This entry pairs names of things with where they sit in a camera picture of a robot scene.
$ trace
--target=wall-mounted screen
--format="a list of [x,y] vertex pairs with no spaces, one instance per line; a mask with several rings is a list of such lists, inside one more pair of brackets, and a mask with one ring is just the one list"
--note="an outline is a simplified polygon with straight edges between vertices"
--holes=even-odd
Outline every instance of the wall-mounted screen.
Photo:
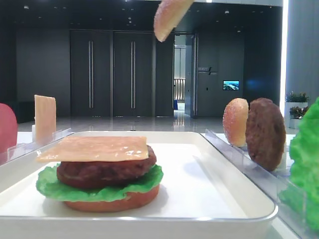
[[225,91],[238,91],[239,81],[223,81],[223,90]]

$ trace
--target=lettuce leaf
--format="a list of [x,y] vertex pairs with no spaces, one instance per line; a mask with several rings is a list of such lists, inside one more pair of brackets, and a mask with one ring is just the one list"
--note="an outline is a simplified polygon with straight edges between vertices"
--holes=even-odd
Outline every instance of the lettuce leaf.
[[57,201],[69,202],[112,202],[126,198],[128,192],[146,193],[160,184],[163,172],[155,165],[147,174],[126,187],[105,187],[98,190],[80,190],[61,183],[54,167],[46,167],[38,174],[37,190],[44,196]]
[[291,186],[280,194],[280,199],[298,214],[305,215],[309,227],[318,231],[319,98],[301,119],[299,133],[292,139],[289,151],[291,159],[294,160],[290,181],[306,192],[308,203],[304,207],[302,194]]

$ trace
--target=floor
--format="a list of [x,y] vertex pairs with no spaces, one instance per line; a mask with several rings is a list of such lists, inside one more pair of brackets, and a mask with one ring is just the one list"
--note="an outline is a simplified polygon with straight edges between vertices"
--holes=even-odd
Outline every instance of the floor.
[[[192,131],[205,133],[210,129],[215,133],[224,133],[222,118],[198,118],[192,119],[184,113],[185,105],[178,103],[178,110],[174,117],[163,118],[58,118],[57,130],[71,128],[73,132],[79,131]],[[18,130],[30,132],[34,122],[21,123]],[[287,134],[296,134],[295,129],[287,128]]]

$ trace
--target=clear acrylic divider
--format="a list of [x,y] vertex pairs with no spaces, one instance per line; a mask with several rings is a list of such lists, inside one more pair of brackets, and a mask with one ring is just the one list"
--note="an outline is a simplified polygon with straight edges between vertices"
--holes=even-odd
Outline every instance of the clear acrylic divider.
[[205,138],[233,163],[247,178],[273,199],[279,207],[279,218],[303,239],[319,239],[319,205],[307,199],[306,192],[289,180],[289,168],[279,168],[270,173],[253,162],[247,149],[232,146],[211,130],[206,130]]
[[0,166],[8,163],[12,160],[15,160],[16,158],[19,158],[21,156],[26,155],[27,153],[30,153],[32,151],[36,151],[40,149],[41,147],[44,147],[50,143],[53,143],[55,141],[58,141],[68,135],[72,134],[71,128],[65,129],[65,130],[59,130],[56,131],[52,134],[51,137],[45,139],[43,143],[37,143],[37,142],[32,142],[32,143],[22,143],[22,144],[17,144],[14,147],[8,148],[6,152],[0,153]]

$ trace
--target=brown patty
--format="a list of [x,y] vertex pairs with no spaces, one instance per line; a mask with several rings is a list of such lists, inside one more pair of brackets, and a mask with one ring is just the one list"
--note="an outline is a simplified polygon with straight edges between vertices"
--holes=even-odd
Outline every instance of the brown patty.
[[246,124],[249,156],[268,171],[280,164],[286,142],[286,130],[279,107],[259,98],[250,103]]
[[61,162],[57,178],[62,183],[81,189],[122,186],[138,179],[156,164],[156,156],[148,146],[149,157],[122,162]]

